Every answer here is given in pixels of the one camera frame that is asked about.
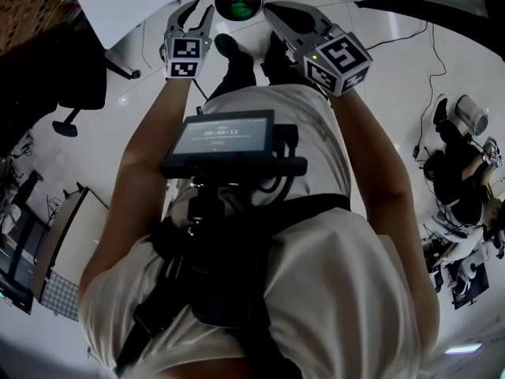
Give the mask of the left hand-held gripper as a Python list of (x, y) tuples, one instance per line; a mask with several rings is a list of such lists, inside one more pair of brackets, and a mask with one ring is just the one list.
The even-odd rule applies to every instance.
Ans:
[(201, 71), (211, 47), (209, 38), (215, 7), (210, 5), (195, 28), (184, 29), (198, 0), (178, 7), (168, 18), (164, 41), (159, 48), (166, 79), (194, 79)]

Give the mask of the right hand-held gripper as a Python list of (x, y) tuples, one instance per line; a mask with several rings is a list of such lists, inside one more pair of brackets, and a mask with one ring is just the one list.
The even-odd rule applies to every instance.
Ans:
[(295, 61), (311, 82), (333, 96), (362, 83), (372, 58), (352, 32), (344, 32), (316, 7), (291, 1), (264, 4), (264, 16), (293, 48)]

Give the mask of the person's left forearm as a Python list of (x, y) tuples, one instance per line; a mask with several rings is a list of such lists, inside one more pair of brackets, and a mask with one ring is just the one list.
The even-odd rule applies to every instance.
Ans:
[(181, 128), (191, 84), (189, 79), (165, 83), (126, 146), (119, 180), (162, 177), (159, 166)]

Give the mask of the person's right forearm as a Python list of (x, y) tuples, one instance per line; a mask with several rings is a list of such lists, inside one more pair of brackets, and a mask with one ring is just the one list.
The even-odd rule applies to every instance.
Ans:
[(330, 102), (367, 216), (415, 220), (406, 167), (374, 114), (354, 90)]

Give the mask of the person's right shoe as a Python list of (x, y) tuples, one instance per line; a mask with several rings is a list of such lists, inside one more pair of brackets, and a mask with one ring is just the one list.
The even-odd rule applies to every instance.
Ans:
[(261, 68), (270, 85), (300, 84), (303, 81), (303, 77), (288, 58), (287, 51), (287, 45), (275, 32), (272, 32), (267, 53), (261, 63)]

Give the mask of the person's shoe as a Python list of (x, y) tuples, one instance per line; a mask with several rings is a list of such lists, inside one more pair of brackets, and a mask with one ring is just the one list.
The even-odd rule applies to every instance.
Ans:
[(214, 45), (219, 54), (227, 59), (231, 68), (244, 70), (253, 67), (252, 56), (244, 52), (232, 36), (220, 33), (215, 37)]
[(272, 32), (267, 53), (261, 63), (261, 68), (270, 85), (300, 84), (303, 81), (303, 77), (288, 58), (287, 51), (287, 45), (275, 32)]

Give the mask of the person's left shoe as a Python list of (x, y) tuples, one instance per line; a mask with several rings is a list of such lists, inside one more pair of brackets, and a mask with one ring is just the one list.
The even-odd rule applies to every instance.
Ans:
[(231, 68), (244, 70), (253, 67), (252, 56), (244, 52), (232, 36), (220, 33), (215, 37), (214, 45), (219, 54), (227, 59)]

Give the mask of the black chest-mounted monitor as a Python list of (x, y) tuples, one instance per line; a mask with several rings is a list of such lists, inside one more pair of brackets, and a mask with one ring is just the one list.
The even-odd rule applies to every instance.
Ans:
[(297, 177), (308, 160), (294, 155), (298, 129), (276, 124), (273, 110), (199, 114), (186, 118), (160, 171), (165, 178)]

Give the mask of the black office chair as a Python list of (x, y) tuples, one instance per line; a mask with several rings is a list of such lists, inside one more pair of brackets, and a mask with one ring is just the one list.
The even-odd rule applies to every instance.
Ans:
[(52, 122), (56, 133), (76, 137), (73, 120), (81, 111), (104, 108), (107, 71), (134, 80), (106, 57), (90, 29), (53, 30), (0, 57), (0, 138), (19, 141), (57, 107), (70, 109), (64, 121)]

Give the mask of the black chest harness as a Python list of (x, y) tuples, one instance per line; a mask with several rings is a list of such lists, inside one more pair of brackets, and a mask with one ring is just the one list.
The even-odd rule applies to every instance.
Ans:
[(334, 193), (276, 198), (226, 216), (217, 187), (201, 186), (189, 201), (190, 225), (177, 227), (166, 218), (150, 236), (163, 264), (153, 291), (133, 312), (116, 376), (123, 377), (150, 341), (189, 306), (200, 323), (222, 328), (238, 341), (253, 379), (302, 379), (270, 332), (264, 301), (270, 246), (288, 227), (334, 208), (350, 210), (350, 199)]

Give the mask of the beige partition panel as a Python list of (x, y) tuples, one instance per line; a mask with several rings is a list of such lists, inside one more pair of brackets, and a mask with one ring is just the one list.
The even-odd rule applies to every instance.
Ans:
[(63, 201), (36, 256), (31, 291), (38, 302), (53, 274), (79, 284), (103, 233), (107, 213), (108, 207), (88, 187)]

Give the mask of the person's white t-shirt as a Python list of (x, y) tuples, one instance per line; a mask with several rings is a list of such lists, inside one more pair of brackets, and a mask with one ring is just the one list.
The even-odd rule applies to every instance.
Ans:
[[(357, 185), (329, 99), (288, 84), (247, 87), (209, 100), (209, 114), (272, 109), (301, 131), (309, 170), (289, 198)], [(95, 356), (114, 369), (133, 312), (153, 291), (163, 259), (150, 236), (166, 194), (161, 177), (118, 179), (106, 226), (80, 280), (78, 319)], [(440, 326), (415, 220), (335, 208), (273, 238), (264, 299), (270, 332), (302, 379), (416, 379)], [(125, 379), (253, 379), (238, 341), (186, 306), (144, 349)]]

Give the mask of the grid pattern board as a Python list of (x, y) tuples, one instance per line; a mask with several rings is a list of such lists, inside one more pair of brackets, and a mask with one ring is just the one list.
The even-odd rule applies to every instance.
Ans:
[(52, 272), (39, 302), (57, 316), (78, 321), (77, 300), (78, 286)]

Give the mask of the black device green light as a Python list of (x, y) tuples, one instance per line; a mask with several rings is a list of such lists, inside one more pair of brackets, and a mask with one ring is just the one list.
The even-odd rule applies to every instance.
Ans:
[(0, 248), (0, 300), (10, 301), (28, 315), (34, 300), (31, 284), (36, 256), (46, 234), (45, 223), (25, 205), (6, 235), (6, 246)]

